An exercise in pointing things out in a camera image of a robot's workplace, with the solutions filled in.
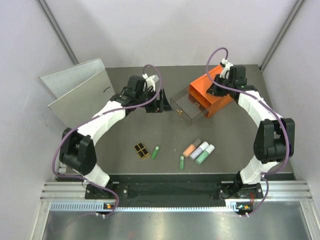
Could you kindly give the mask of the orange drawer box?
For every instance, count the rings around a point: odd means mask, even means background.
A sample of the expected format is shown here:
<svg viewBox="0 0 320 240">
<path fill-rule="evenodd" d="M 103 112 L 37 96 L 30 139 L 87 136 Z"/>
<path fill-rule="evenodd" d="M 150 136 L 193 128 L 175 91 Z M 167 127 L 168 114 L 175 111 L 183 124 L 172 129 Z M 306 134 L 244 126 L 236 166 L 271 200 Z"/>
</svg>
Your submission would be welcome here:
<svg viewBox="0 0 320 240">
<path fill-rule="evenodd" d="M 204 74 L 191 82 L 188 90 L 188 99 L 207 119 L 233 101 L 229 95 L 219 97 L 208 94 L 207 90 L 212 84 L 207 74 Z"/>
</svg>

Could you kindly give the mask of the clear drawer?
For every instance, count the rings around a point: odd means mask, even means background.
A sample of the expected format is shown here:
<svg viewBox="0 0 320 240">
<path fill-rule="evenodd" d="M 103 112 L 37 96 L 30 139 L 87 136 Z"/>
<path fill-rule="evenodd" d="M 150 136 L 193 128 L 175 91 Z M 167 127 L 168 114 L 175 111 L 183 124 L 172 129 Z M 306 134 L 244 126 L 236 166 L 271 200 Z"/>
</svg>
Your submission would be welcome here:
<svg viewBox="0 0 320 240">
<path fill-rule="evenodd" d="M 189 125 L 208 115 L 207 108 L 189 93 L 189 86 L 170 98 L 170 105 Z"/>
</svg>

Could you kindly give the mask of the green tube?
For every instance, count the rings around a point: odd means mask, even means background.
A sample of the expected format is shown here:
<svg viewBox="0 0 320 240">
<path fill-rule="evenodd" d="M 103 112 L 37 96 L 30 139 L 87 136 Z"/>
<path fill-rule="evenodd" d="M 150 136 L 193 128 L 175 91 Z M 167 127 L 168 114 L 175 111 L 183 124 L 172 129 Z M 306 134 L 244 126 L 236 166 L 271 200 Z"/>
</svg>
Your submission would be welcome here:
<svg viewBox="0 0 320 240">
<path fill-rule="evenodd" d="M 156 147 L 155 147 L 155 149 L 154 149 L 154 151 L 153 151 L 153 153 L 152 153 L 152 155 L 151 155 L 151 158 L 152 158 L 152 159 L 155 159 L 155 158 L 157 157 L 157 154 L 158 154 L 158 152 L 159 152 L 159 149 L 160 149 L 159 146 L 156 146 Z"/>
<path fill-rule="evenodd" d="M 182 171 L 185 167 L 185 157 L 183 155 L 179 158 L 179 169 Z"/>
</svg>

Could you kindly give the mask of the orange bottle grey cap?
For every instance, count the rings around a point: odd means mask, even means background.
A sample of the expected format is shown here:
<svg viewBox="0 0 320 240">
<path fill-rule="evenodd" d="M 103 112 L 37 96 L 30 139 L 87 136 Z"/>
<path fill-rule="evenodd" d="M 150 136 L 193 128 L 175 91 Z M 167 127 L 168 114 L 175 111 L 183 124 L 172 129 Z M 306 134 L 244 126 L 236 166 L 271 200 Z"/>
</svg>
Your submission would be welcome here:
<svg viewBox="0 0 320 240">
<path fill-rule="evenodd" d="M 191 153 L 201 144 L 201 142 L 202 141 L 199 138 L 194 140 L 182 153 L 182 156 L 188 158 L 191 155 Z"/>
</svg>

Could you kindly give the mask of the lilac bottle white cap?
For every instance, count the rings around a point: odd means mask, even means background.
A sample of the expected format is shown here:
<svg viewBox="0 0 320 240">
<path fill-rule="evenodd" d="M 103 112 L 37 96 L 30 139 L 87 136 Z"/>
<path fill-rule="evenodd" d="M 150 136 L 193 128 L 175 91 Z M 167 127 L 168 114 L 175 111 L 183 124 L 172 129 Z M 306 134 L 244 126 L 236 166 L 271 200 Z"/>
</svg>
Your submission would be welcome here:
<svg viewBox="0 0 320 240">
<path fill-rule="evenodd" d="M 189 158 L 195 161 L 197 157 L 209 146 L 208 142 L 202 142 L 190 155 Z"/>
</svg>

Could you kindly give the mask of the green bottle white cap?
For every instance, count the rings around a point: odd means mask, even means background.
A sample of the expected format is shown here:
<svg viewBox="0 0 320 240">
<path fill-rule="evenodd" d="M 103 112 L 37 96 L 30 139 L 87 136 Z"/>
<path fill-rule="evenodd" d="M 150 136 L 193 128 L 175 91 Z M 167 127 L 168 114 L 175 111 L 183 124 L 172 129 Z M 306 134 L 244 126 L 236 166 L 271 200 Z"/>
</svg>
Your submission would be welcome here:
<svg viewBox="0 0 320 240">
<path fill-rule="evenodd" d="M 198 165 L 201 165 L 208 156 L 215 150 L 215 146 L 210 144 L 195 160 Z"/>
</svg>

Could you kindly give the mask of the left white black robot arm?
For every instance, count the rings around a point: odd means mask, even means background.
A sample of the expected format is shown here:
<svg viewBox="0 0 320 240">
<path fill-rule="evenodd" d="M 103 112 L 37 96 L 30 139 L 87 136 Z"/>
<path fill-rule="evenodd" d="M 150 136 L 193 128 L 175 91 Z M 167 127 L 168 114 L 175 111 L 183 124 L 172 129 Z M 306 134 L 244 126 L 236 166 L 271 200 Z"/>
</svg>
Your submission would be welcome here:
<svg viewBox="0 0 320 240">
<path fill-rule="evenodd" d="M 112 96 L 89 122 L 74 130 L 67 128 L 62 134 L 59 161 L 97 185 L 96 192 L 102 198 L 109 198 L 114 187 L 109 183 L 110 176 L 97 164 L 95 146 L 114 124 L 137 108 L 144 108 L 148 114 L 172 111 L 164 89 L 156 88 L 158 81 L 157 75 L 132 75 L 127 86 Z"/>
</svg>

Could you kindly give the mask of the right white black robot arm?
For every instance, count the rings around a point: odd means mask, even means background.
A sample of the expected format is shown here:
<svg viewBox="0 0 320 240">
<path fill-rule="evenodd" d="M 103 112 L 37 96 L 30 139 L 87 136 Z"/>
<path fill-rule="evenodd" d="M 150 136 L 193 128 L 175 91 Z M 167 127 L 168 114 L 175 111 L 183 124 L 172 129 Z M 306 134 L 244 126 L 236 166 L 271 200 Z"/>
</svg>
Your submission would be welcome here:
<svg viewBox="0 0 320 240">
<path fill-rule="evenodd" d="M 245 198 L 269 170 L 294 153 L 295 122 L 275 113 L 260 96 L 258 90 L 247 84 L 246 68 L 221 61 L 221 73 L 211 77 L 212 85 L 206 91 L 216 97 L 229 95 L 244 109 L 257 126 L 253 143 L 253 157 L 235 177 L 233 192 Z"/>
</svg>

